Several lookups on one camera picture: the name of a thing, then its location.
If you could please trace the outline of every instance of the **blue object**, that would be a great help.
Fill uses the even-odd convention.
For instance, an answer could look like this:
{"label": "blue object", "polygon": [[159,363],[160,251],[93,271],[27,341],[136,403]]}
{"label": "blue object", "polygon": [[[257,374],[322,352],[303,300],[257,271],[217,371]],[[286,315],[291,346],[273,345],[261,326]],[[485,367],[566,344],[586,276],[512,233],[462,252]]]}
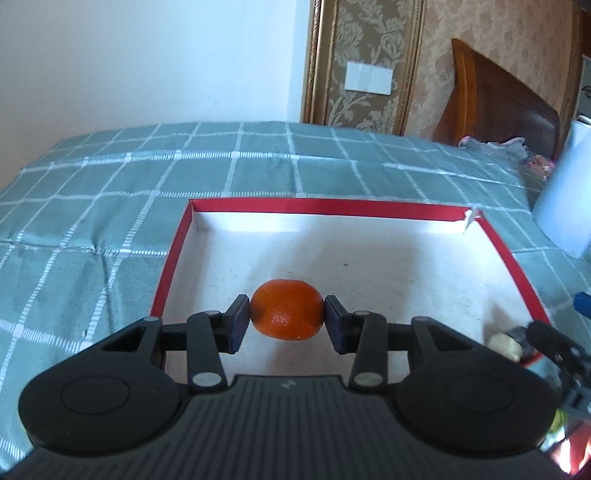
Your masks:
{"label": "blue object", "polygon": [[591,295],[584,292],[577,293],[573,297],[573,307],[581,315],[591,319]]}

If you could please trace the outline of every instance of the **red box rim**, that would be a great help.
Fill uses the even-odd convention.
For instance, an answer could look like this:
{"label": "red box rim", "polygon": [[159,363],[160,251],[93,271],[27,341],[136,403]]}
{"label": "red box rim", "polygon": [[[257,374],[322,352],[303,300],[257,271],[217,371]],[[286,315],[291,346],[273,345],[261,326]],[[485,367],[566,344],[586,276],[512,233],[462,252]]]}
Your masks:
{"label": "red box rim", "polygon": [[[178,258],[183,247],[185,237],[193,221],[193,212],[242,212],[242,213],[310,213],[314,215],[343,215],[377,218],[401,218],[411,220],[439,220],[455,222],[465,218],[468,207],[452,205],[435,205],[431,203],[380,202],[376,200],[341,200],[341,199],[295,199],[273,197],[249,198],[214,198],[189,200],[183,213],[177,232],[166,257],[162,274],[154,295],[154,302],[150,315],[161,317],[170,291],[170,286],[176,269]],[[531,286],[525,273],[505,245],[492,225],[480,212],[476,221],[480,224],[499,256],[505,263],[509,274],[515,281],[519,293],[532,319],[550,323],[544,307]],[[528,366],[541,358],[536,353],[529,361],[523,362]]]}

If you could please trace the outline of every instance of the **white wall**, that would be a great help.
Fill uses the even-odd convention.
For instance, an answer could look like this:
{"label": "white wall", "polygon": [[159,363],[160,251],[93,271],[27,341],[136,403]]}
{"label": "white wall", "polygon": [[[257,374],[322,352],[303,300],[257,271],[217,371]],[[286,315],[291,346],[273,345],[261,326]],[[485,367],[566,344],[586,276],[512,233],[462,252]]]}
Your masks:
{"label": "white wall", "polygon": [[299,121],[310,0],[0,0],[0,187],[64,137]]}

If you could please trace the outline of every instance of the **wooden headboard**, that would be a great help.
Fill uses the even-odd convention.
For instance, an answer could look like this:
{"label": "wooden headboard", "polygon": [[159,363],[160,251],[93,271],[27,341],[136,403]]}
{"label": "wooden headboard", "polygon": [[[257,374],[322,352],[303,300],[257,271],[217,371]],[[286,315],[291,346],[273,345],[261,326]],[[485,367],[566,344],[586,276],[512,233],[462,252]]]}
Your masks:
{"label": "wooden headboard", "polygon": [[483,142],[524,137],[536,153],[555,159],[558,113],[512,74],[461,40],[452,39],[456,86],[433,140],[449,145],[466,135]]}

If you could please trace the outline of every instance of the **black ribbed surface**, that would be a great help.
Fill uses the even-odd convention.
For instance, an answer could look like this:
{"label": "black ribbed surface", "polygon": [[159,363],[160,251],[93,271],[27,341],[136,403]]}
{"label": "black ribbed surface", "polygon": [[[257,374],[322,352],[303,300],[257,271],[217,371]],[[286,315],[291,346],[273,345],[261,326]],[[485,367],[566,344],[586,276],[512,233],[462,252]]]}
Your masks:
{"label": "black ribbed surface", "polygon": [[386,402],[337,377],[239,377],[227,392],[191,400],[156,441],[108,458],[37,449],[7,480],[553,480],[537,451],[461,459],[404,430]]}

